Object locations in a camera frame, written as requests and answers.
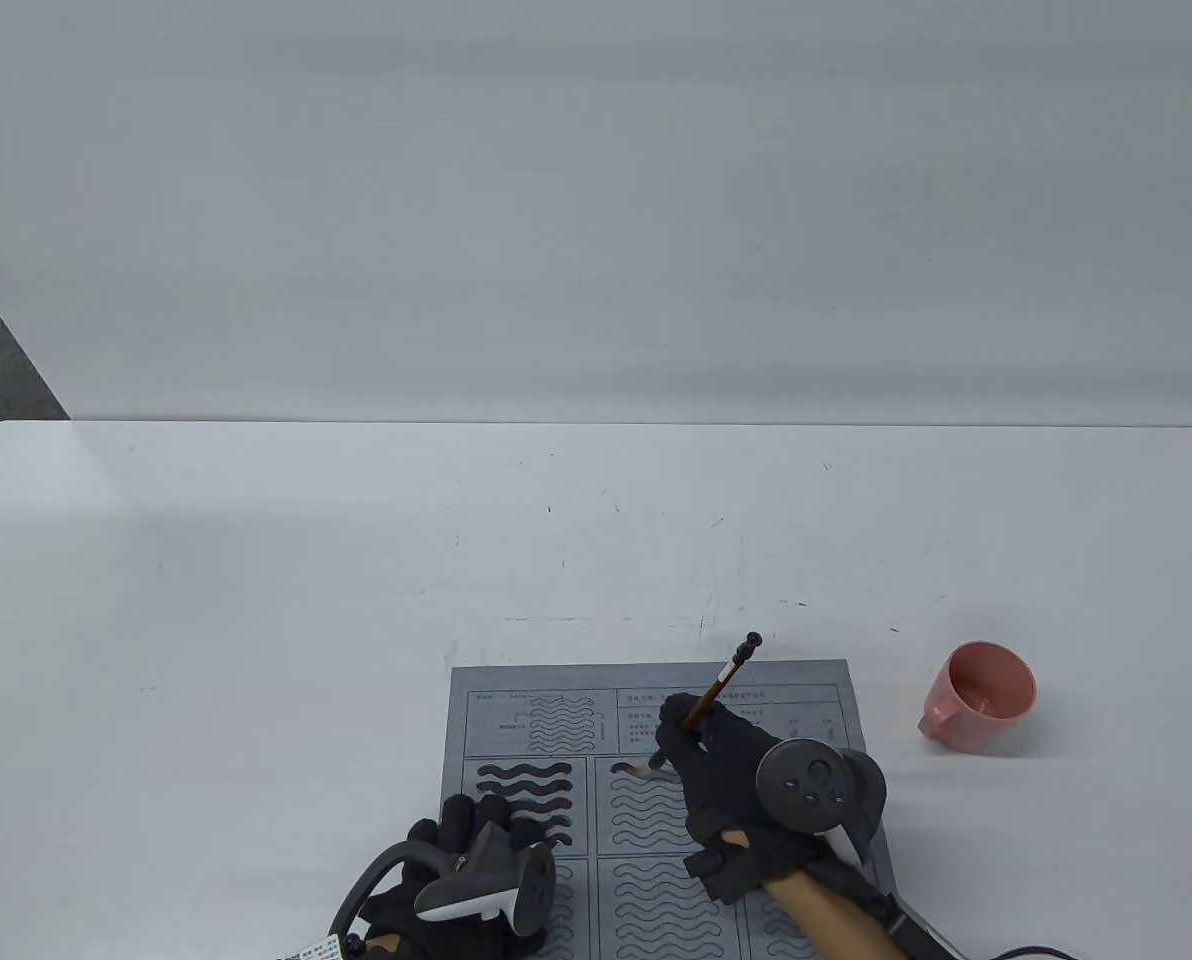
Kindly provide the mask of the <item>person's left hand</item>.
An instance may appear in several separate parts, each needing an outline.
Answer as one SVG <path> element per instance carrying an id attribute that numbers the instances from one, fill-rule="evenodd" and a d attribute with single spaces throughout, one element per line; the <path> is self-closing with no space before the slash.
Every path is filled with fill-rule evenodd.
<path id="1" fill-rule="evenodd" d="M 372 861 L 331 933 L 354 959 L 527 959 L 554 899 L 545 828 L 504 795 L 455 794 Z"/>

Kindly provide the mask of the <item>person's right hand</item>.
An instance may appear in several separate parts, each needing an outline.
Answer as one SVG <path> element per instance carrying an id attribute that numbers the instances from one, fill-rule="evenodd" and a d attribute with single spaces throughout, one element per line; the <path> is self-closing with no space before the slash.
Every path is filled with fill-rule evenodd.
<path id="1" fill-rule="evenodd" d="M 657 747 L 679 776 L 687 834 L 701 847 L 687 857 L 689 877 L 712 902 L 732 905 L 797 871 L 825 874 L 836 861 L 828 842 L 776 823 L 757 795 L 760 760 L 778 741 L 720 702 L 687 730 L 697 702 L 688 692 L 670 695 L 656 730 Z"/>

